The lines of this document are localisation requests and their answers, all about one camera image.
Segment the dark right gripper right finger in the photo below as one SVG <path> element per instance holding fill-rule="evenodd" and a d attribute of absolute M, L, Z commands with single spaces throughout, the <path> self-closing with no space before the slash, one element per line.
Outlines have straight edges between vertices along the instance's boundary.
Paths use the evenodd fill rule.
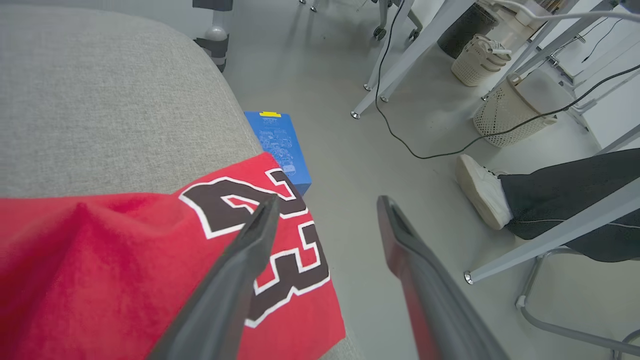
<path fill-rule="evenodd" d="M 401 282 L 421 360 L 507 360 L 482 317 L 400 207 L 378 196 L 377 217 L 387 267 Z"/>

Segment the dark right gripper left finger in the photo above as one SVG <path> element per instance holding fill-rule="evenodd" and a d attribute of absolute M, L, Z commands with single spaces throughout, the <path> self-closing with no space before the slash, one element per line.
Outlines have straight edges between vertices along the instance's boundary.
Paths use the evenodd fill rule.
<path fill-rule="evenodd" d="M 235 360 L 280 216 L 276 194 L 261 202 L 148 354 L 149 360 Z"/>

